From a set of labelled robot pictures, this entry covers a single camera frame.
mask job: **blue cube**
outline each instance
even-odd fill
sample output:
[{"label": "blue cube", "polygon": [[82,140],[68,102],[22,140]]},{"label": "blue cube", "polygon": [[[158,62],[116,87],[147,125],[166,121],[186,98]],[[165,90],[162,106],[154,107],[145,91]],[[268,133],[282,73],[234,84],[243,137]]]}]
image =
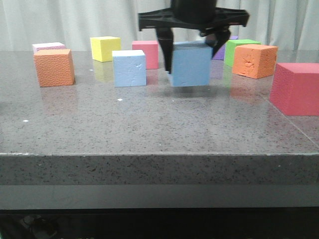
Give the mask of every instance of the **blue cube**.
[{"label": "blue cube", "polygon": [[112,54],[115,87],[146,86],[146,58],[142,50]]},{"label": "blue cube", "polygon": [[208,85],[212,51],[203,41],[174,43],[171,75],[168,75],[171,85]]}]

